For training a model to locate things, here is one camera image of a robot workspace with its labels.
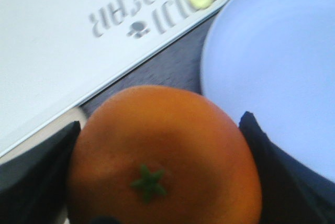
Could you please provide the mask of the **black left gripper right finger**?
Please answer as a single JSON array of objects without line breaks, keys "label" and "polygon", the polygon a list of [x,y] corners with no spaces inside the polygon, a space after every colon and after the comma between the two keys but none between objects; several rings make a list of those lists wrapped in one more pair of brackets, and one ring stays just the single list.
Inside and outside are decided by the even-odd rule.
[{"label": "black left gripper right finger", "polygon": [[276,146],[250,112],[240,119],[262,188],[260,223],[334,223],[334,183]]}]

